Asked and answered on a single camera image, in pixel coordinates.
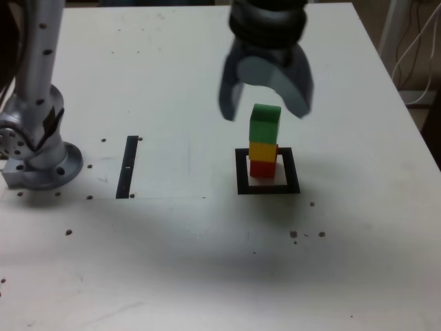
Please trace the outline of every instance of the green block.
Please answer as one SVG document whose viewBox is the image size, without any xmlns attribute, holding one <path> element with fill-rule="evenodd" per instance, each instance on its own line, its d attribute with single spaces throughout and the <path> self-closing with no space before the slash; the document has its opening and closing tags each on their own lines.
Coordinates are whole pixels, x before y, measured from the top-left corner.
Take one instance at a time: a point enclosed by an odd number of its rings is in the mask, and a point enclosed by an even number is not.
<svg viewBox="0 0 441 331">
<path fill-rule="evenodd" d="M 254 105 L 249 120 L 249 141 L 276 145 L 281 112 L 280 107 Z"/>
</svg>

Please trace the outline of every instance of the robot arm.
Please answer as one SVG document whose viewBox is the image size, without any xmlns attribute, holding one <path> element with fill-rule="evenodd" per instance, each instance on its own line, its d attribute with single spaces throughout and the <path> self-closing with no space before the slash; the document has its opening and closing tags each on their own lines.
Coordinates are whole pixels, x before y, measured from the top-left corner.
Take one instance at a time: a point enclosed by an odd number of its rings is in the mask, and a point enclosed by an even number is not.
<svg viewBox="0 0 441 331">
<path fill-rule="evenodd" d="M 306 24 L 306 0 L 235 0 L 229 26 L 236 35 L 225 62 L 219 105 L 232 121 L 243 84 L 267 86 L 297 117 L 309 113 L 314 84 L 297 44 Z"/>
<path fill-rule="evenodd" d="M 51 84 L 64 6 L 64 0 L 23 0 L 22 57 L 0 113 L 0 151 L 9 156 L 3 177 L 10 188 L 56 188 L 83 165 L 79 149 L 61 139 L 64 101 Z"/>
</svg>

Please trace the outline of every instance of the white cable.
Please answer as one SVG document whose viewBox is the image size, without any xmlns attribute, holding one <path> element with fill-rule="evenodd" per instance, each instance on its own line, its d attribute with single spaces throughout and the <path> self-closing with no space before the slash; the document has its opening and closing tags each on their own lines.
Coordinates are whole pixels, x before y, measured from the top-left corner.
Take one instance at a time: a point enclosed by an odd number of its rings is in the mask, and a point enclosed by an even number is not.
<svg viewBox="0 0 441 331">
<path fill-rule="evenodd" d="M 426 24 L 424 25 L 424 27 L 421 29 L 420 34 L 415 38 L 415 40 L 413 41 L 413 43 L 411 43 L 411 45 L 409 46 L 409 48 L 406 49 L 406 52 L 403 53 L 403 55 L 400 57 L 400 59 L 398 60 L 395 68 L 393 69 L 392 72 L 392 81 L 393 78 L 395 76 L 395 72 L 398 68 L 398 66 L 400 65 L 401 61 L 404 59 L 404 57 L 407 55 L 407 53 L 412 49 L 413 45 L 415 45 L 415 43 L 418 41 L 418 39 L 421 37 L 421 35 L 423 34 L 423 32 L 427 29 L 427 27 L 429 26 L 429 24 L 432 22 L 433 18 L 437 15 L 437 13 L 440 11 L 441 9 L 441 3 L 438 5 L 438 7 L 433 11 L 432 15 L 429 17 L 429 19 L 427 20 Z"/>
<path fill-rule="evenodd" d="M 426 90 L 421 94 L 421 97 L 419 97 L 418 99 L 416 99 L 413 102 L 410 103 L 406 103 L 407 105 L 413 105 L 417 102 L 420 102 L 422 98 L 424 98 L 424 96 L 427 94 L 427 91 L 429 91 L 430 88 L 430 84 L 432 82 L 432 74 L 433 74 L 433 70 L 432 70 L 432 60 L 433 60 L 433 56 L 435 55 L 435 44 L 436 44 L 436 28 L 438 26 L 438 19 L 440 18 L 440 13 L 438 13 L 436 15 L 436 20 L 435 20 L 435 26 L 433 27 L 433 40 L 432 40 L 432 53 L 430 55 L 430 59 L 429 59 L 429 81 L 427 82 L 427 87 Z"/>
</svg>

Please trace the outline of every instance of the red block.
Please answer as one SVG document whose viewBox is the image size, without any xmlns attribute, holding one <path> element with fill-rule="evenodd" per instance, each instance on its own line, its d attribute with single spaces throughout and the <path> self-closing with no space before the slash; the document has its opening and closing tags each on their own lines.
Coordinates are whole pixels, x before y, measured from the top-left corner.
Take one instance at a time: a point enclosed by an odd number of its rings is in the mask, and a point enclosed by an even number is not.
<svg viewBox="0 0 441 331">
<path fill-rule="evenodd" d="M 276 162 L 250 161 L 249 175 L 257 178 L 274 178 Z"/>
</svg>

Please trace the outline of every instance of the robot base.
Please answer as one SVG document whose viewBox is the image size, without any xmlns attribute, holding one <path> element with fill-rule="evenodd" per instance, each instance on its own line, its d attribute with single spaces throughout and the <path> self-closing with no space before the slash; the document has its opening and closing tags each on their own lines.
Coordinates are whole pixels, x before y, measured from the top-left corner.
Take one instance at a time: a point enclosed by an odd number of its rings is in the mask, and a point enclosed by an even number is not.
<svg viewBox="0 0 441 331">
<path fill-rule="evenodd" d="M 45 170 L 27 169 L 25 162 L 9 159 L 3 169 L 3 178 L 9 188 L 51 190 L 73 180 L 83 167 L 83 157 L 76 146 L 64 145 L 67 151 L 64 160 Z"/>
</svg>

